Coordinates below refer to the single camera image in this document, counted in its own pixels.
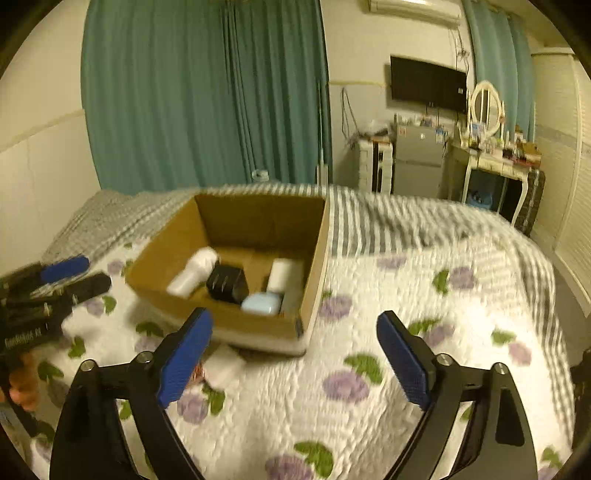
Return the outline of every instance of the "open cardboard box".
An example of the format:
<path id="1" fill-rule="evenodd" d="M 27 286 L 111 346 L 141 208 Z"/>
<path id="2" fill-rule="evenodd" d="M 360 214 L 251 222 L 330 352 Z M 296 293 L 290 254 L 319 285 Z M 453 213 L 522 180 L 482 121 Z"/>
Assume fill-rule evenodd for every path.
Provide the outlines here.
<path id="1" fill-rule="evenodd" d="M 236 346 L 291 355 L 310 341 L 328 256 L 329 207 L 321 197 L 273 194 L 195 195 L 143 250 L 126 282 L 155 307 L 185 321 L 197 307 L 213 316 L 213 338 Z M 200 248 L 243 268 L 250 293 L 265 291 L 276 258 L 304 261 L 306 285 L 299 312 L 264 316 L 212 299 L 203 285 L 188 299 L 166 287 Z"/>

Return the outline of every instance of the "television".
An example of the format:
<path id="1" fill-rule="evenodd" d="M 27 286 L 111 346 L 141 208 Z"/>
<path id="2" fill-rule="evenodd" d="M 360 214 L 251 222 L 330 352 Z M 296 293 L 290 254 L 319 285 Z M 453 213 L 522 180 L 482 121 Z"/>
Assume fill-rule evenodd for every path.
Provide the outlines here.
<path id="1" fill-rule="evenodd" d="M 466 113 L 466 73 L 427 61 L 390 57 L 392 98 Z"/>

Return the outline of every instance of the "curtain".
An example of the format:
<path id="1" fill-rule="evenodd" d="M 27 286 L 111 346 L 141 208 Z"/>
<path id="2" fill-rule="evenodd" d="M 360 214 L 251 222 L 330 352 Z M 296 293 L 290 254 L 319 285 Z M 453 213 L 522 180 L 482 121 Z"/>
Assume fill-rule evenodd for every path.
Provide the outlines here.
<path id="1" fill-rule="evenodd" d="M 226 58 L 245 161 L 276 179 L 313 182 L 320 147 L 331 150 L 330 135 L 321 135 L 330 132 L 330 109 L 319 2 L 224 4 Z M 323 124 L 317 121 L 319 101 Z"/>
<path id="2" fill-rule="evenodd" d="M 463 0 L 470 27 L 476 81 L 488 80 L 505 102 L 505 131 L 533 140 L 534 67 L 521 19 L 484 0 Z"/>
<path id="3" fill-rule="evenodd" d="M 256 168 L 312 183 L 331 152 L 319 0 L 92 0 L 82 101 L 103 188 L 249 183 Z"/>

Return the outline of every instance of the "mini fridge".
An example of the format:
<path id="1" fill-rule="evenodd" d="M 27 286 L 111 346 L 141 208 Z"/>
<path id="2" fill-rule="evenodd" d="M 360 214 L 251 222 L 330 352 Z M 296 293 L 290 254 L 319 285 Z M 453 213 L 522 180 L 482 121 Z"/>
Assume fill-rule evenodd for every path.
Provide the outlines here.
<path id="1" fill-rule="evenodd" d="M 393 194 L 440 198 L 445 145 L 434 128 L 396 128 Z"/>

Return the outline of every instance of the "vanity table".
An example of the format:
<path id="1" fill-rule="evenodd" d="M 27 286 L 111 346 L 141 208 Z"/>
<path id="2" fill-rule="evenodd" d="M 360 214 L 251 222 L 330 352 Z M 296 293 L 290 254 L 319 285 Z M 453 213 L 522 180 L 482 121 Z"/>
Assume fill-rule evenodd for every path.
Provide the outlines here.
<path id="1" fill-rule="evenodd" d="M 496 91 L 494 85 L 486 80 L 479 82 L 475 86 L 474 93 L 468 102 L 469 109 L 467 124 L 471 125 L 472 122 L 474 122 L 475 125 L 482 125 L 483 138 L 481 140 L 484 141 L 481 145 L 486 144 L 487 140 L 490 140 L 491 138 L 496 139 L 496 133 L 499 128 L 501 129 L 501 139 L 503 139 L 505 135 L 505 102 L 499 97 L 499 93 Z M 527 197 L 530 168 L 514 164 L 511 160 L 505 158 L 499 158 L 501 155 L 500 150 L 498 150 L 499 156 L 493 156 L 483 151 L 469 148 L 467 133 L 464 137 L 460 135 L 460 138 L 456 140 L 461 140 L 461 144 L 451 145 L 450 150 L 448 151 L 448 159 L 451 165 L 449 168 L 449 189 L 447 199 L 452 199 L 456 164 L 466 166 L 462 203 L 466 203 L 472 170 L 478 169 L 504 177 L 501 199 L 496 208 L 497 213 L 501 212 L 503 202 L 505 201 L 508 179 L 519 180 L 522 185 L 521 196 L 519 197 L 517 208 L 515 209 L 515 213 L 511 220 L 511 225 L 515 226 L 519 212 Z"/>
<path id="2" fill-rule="evenodd" d="M 466 203 L 466 197 L 468 194 L 468 186 L 470 185 L 470 175 L 472 174 L 472 170 L 483 170 L 488 173 L 493 173 L 495 175 L 504 177 L 503 189 L 501 191 L 501 199 L 499 201 L 498 207 L 496 208 L 497 213 L 501 211 L 501 208 L 503 207 L 503 202 L 505 201 L 508 179 L 519 180 L 521 182 L 521 195 L 519 197 L 519 202 L 517 203 L 515 213 L 513 214 L 511 220 L 511 225 L 515 226 L 517 216 L 519 215 L 519 212 L 521 211 L 521 208 L 523 207 L 523 204 L 525 203 L 525 198 L 527 196 L 528 174 L 530 172 L 530 168 L 521 165 L 516 165 L 511 160 L 507 160 L 505 158 L 496 158 L 487 153 L 481 153 L 476 150 L 462 148 L 457 144 L 452 144 L 450 146 L 448 159 L 452 162 L 452 168 L 449 169 L 449 189 L 447 192 L 448 200 L 452 199 L 452 193 L 454 189 L 453 164 L 461 164 L 463 166 L 466 166 L 464 188 L 462 191 L 462 203 Z"/>

